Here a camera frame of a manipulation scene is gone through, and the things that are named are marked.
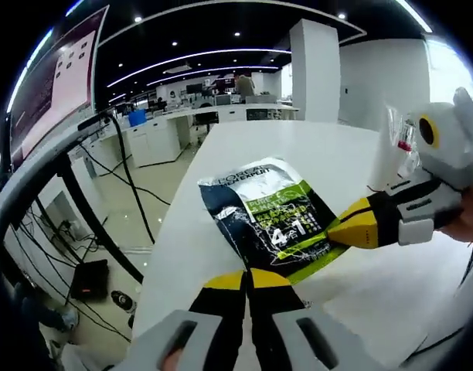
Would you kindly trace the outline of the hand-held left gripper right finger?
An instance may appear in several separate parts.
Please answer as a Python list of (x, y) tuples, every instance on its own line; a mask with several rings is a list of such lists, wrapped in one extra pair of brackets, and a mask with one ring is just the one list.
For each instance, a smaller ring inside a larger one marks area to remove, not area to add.
[(262, 370), (379, 370), (362, 340), (321, 309), (306, 308), (290, 281), (247, 272), (252, 342)]

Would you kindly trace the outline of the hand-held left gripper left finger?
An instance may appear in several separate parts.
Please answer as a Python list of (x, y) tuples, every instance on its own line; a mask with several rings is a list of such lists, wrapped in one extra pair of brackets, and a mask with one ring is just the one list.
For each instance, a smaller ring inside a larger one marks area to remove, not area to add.
[(144, 333), (130, 351), (131, 370), (162, 370), (182, 349), (177, 370), (232, 370), (243, 339), (245, 271), (206, 282), (187, 310), (175, 310)]

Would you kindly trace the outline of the person's left hand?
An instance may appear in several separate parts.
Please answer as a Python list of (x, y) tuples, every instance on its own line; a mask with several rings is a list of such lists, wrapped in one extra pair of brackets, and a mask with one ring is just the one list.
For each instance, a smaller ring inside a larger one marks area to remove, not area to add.
[(182, 349), (177, 349), (169, 354), (162, 363), (162, 371), (176, 371), (181, 354)]

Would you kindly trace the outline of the person's right hand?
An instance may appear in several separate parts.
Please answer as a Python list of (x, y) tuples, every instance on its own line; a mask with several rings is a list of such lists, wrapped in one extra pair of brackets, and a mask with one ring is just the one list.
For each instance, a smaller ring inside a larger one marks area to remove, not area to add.
[(463, 192), (461, 208), (460, 215), (439, 231), (454, 240), (471, 243), (473, 242), (473, 187)]

